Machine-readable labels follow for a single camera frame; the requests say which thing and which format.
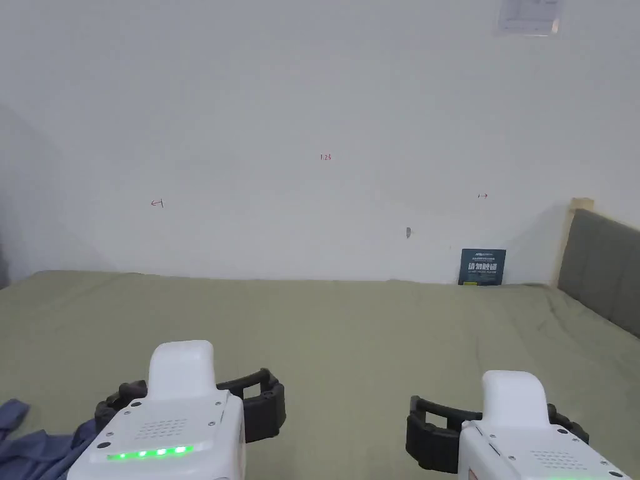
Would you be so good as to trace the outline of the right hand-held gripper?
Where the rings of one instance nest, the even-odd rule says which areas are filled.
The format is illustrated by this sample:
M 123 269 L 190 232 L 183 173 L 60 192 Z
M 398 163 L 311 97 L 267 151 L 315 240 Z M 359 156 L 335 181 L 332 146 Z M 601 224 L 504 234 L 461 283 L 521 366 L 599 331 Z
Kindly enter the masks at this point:
M 406 452 L 421 468 L 458 479 L 628 479 L 546 404 L 533 374 L 487 371 L 482 388 L 482 413 L 411 397 Z

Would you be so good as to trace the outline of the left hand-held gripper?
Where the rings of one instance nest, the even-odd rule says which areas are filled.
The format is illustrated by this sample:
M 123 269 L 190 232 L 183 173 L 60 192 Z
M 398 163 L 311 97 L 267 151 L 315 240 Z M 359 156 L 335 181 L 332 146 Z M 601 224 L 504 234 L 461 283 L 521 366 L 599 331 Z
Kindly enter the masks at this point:
M 256 385 L 259 395 L 244 397 Z M 277 436 L 285 421 L 285 387 L 269 369 L 216 385 L 210 342 L 167 342 L 147 385 L 122 383 L 97 404 L 101 433 L 66 477 L 244 479 L 246 443 Z

